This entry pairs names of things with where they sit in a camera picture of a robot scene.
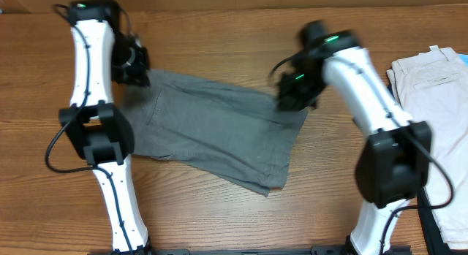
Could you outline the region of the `grey shorts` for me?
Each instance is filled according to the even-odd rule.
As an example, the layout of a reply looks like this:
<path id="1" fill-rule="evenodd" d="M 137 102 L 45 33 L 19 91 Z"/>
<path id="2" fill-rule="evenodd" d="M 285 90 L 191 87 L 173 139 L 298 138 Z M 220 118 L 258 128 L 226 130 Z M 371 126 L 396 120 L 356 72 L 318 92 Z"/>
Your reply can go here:
<path id="1" fill-rule="evenodd" d="M 307 110 L 280 111 L 273 96 L 160 69 L 129 86 L 120 109 L 138 156 L 180 161 L 263 196 L 282 189 Z"/>

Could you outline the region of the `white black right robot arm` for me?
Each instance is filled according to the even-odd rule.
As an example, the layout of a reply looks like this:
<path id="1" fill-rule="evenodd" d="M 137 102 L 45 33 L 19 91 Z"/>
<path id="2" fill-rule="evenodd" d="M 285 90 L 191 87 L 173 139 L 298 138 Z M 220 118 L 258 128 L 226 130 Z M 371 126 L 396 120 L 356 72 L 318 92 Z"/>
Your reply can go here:
<path id="1" fill-rule="evenodd" d="M 398 214 L 426 185 L 429 160 L 415 146 L 431 147 L 431 130 L 403 111 L 377 74 L 369 52 L 350 30 L 330 33 L 319 20 L 298 34 L 301 50 L 287 58 L 291 72 L 278 83 L 283 111 L 316 108 L 319 95 L 333 86 L 347 103 L 365 139 L 355 166 L 363 204 L 343 245 L 315 246 L 312 254 L 410 254 L 390 245 Z"/>

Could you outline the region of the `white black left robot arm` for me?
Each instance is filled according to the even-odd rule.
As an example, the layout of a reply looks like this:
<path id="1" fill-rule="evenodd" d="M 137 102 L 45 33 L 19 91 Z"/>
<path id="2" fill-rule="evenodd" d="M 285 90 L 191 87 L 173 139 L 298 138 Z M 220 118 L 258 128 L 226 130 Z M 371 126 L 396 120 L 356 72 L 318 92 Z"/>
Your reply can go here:
<path id="1" fill-rule="evenodd" d="M 148 51 L 132 31 L 121 31 L 128 14 L 116 0 L 73 1 L 61 17 L 75 46 L 75 82 L 69 107 L 58 113 L 62 134 L 94 173 L 105 200 L 113 235 L 112 254 L 151 254 L 132 181 L 135 137 L 117 108 L 112 84 L 146 87 Z"/>

